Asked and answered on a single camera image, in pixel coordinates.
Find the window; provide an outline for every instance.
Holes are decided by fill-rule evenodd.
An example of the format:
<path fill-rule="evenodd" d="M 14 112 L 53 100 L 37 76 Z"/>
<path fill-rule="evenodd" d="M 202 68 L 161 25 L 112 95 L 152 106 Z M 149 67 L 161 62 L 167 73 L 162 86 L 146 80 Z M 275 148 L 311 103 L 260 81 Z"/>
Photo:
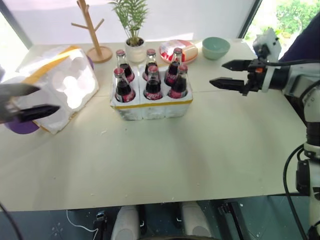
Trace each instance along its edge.
<path fill-rule="evenodd" d="M 252 46 L 257 35 L 273 28 L 281 43 L 281 58 L 319 10 L 320 0 L 262 0 L 244 40 Z"/>
<path fill-rule="evenodd" d="M 0 13 L 0 65 L 6 72 L 14 72 L 26 53 L 27 47 Z"/>

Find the glass bottle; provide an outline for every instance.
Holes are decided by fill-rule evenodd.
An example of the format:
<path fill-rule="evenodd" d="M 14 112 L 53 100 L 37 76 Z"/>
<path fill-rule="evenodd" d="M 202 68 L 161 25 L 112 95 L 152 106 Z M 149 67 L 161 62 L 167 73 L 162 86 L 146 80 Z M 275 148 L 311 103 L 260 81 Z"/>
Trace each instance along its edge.
<path fill-rule="evenodd" d="M 115 98 L 121 103 L 128 103 L 132 101 L 135 98 L 136 93 L 130 87 L 129 82 L 126 79 L 124 69 L 117 67 L 113 73 L 116 79 Z"/>
<path fill-rule="evenodd" d="M 144 96 L 149 100 L 159 100 L 162 98 L 162 92 L 158 67 L 151 65 L 148 68 L 148 73 L 148 81 L 146 82 Z"/>
<path fill-rule="evenodd" d="M 164 77 L 165 84 L 172 87 L 177 77 L 178 66 L 181 64 L 182 64 L 182 49 L 179 47 L 176 47 L 173 51 L 172 62 L 169 65 L 168 70 L 165 72 L 165 77 Z"/>
<path fill-rule="evenodd" d="M 187 65 L 180 65 L 178 67 L 178 75 L 172 85 L 168 96 L 173 99 L 181 99 L 188 94 L 187 90 L 187 78 L 188 78 L 188 67 Z"/>
<path fill-rule="evenodd" d="M 149 48 L 146 51 L 146 63 L 145 63 L 145 69 L 144 73 L 142 74 L 142 77 L 144 80 L 148 80 L 148 69 L 150 66 L 158 66 L 156 62 L 156 50 Z"/>
<path fill-rule="evenodd" d="M 124 70 L 125 77 L 129 83 L 131 83 L 134 78 L 135 74 L 133 73 L 126 57 L 126 53 L 124 50 L 119 49 L 115 52 L 116 58 L 118 61 L 118 68 L 122 68 Z"/>

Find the cable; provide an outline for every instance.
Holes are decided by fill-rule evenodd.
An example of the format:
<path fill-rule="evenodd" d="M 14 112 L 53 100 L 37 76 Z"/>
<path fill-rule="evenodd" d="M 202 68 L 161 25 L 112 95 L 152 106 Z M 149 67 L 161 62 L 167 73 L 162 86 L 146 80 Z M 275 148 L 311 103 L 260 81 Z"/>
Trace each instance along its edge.
<path fill-rule="evenodd" d="M 298 161 L 301 161 L 300 155 L 301 155 L 301 153 L 302 153 L 303 151 L 305 151 L 305 150 L 304 150 L 303 148 L 301 148 L 301 149 L 296 153 L 296 157 L 298 158 Z"/>
<path fill-rule="evenodd" d="M 298 217 L 297 211 L 295 209 L 294 203 L 292 202 L 291 196 L 289 194 L 289 190 L 288 190 L 288 184 L 287 184 L 287 171 L 288 171 L 288 166 L 289 163 L 291 161 L 291 159 L 293 158 L 293 156 L 300 150 L 303 149 L 304 145 L 301 144 L 300 146 L 298 146 L 295 150 L 293 150 L 293 152 L 289 155 L 288 159 L 286 160 L 285 164 L 284 164 L 284 169 L 283 169 L 283 186 L 284 186 L 284 191 L 285 191 L 285 195 L 286 198 L 288 199 L 289 202 L 289 206 L 291 208 L 294 220 L 296 222 L 296 225 L 298 226 L 298 229 L 300 231 L 300 234 L 302 236 L 303 240 L 307 240 L 307 236 L 304 232 L 304 228 L 302 227 L 302 224 L 300 222 L 300 219 Z"/>
<path fill-rule="evenodd" d="M 84 229 L 84 230 L 87 230 L 87 231 L 90 232 L 90 233 L 94 233 L 94 232 L 95 232 L 92 240 L 95 240 L 95 239 L 96 239 L 96 236 L 97 236 L 97 233 L 98 233 L 98 231 L 99 231 L 99 228 L 96 228 L 96 229 L 94 229 L 94 230 L 90 230 L 90 229 L 86 228 L 85 226 L 75 225 L 75 224 L 72 223 L 72 222 L 70 221 L 70 219 L 69 219 L 68 210 L 66 210 L 66 218 L 68 219 L 69 223 L 70 223 L 72 226 L 74 226 L 74 227 L 82 228 L 82 229 Z"/>
<path fill-rule="evenodd" d="M 313 226 L 316 227 L 316 226 L 318 226 L 319 224 L 320 224 L 320 220 L 317 221 Z"/>
<path fill-rule="evenodd" d="M 260 62 L 265 64 L 266 66 L 272 67 L 284 67 L 284 66 L 291 66 L 291 65 L 298 65 L 298 64 L 319 64 L 320 61 L 316 59 L 303 59 L 303 60 L 294 60 L 294 61 L 284 61 L 284 62 L 269 62 L 264 60 L 261 57 L 258 57 Z"/>
<path fill-rule="evenodd" d="M 10 215 L 10 213 L 7 211 L 7 209 L 5 208 L 5 206 L 2 205 L 2 203 L 0 202 L 0 208 L 2 209 L 4 215 L 6 216 L 6 218 L 9 220 L 11 226 L 14 229 L 14 232 L 16 234 L 16 236 L 18 237 L 19 240 L 23 240 L 24 238 L 22 237 L 22 234 L 18 228 L 18 225 L 16 224 L 15 220 L 12 218 L 12 216 Z"/>
<path fill-rule="evenodd" d="M 308 92 L 315 88 L 317 85 L 320 85 L 320 80 L 315 81 L 314 83 L 312 83 L 310 86 L 308 86 L 300 95 L 299 97 L 299 102 L 303 105 L 303 99 L 304 97 L 308 94 Z"/>

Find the wooden stand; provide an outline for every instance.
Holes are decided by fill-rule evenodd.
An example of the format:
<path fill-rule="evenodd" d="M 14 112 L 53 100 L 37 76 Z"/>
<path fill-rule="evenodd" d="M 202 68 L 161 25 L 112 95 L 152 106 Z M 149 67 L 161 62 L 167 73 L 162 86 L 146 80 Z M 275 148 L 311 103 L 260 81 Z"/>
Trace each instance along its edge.
<path fill-rule="evenodd" d="M 91 21 L 90 14 L 89 14 L 89 5 L 86 4 L 85 0 L 77 0 L 76 3 L 78 4 L 78 6 L 80 7 L 80 9 L 82 11 L 82 14 L 83 14 L 85 22 L 86 22 L 86 26 L 76 24 L 73 22 L 71 23 L 71 25 L 76 26 L 78 28 L 82 28 L 82 29 L 88 29 L 90 36 L 91 36 L 91 39 L 92 39 L 92 42 L 93 42 L 93 45 L 94 45 L 94 47 L 91 48 L 89 51 L 87 51 L 86 54 L 96 64 L 100 64 L 100 63 L 104 63 L 104 62 L 108 61 L 112 57 L 112 51 L 110 48 L 108 48 L 106 46 L 100 46 L 98 39 L 97 39 L 97 36 L 96 36 L 96 31 L 101 26 L 101 24 L 104 22 L 104 19 L 101 19 L 101 21 L 98 23 L 98 25 L 96 27 L 94 27 L 92 24 L 92 21 Z"/>

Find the potted plant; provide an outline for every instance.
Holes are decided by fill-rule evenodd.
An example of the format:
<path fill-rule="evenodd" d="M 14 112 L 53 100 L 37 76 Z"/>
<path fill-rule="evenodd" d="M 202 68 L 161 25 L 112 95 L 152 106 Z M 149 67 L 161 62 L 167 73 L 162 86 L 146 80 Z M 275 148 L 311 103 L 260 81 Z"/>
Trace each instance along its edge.
<path fill-rule="evenodd" d="M 125 52 L 129 61 L 140 63 L 146 58 L 145 41 L 139 37 L 139 30 L 148 13 L 147 0 L 112 0 L 113 10 L 118 15 L 128 39 Z"/>

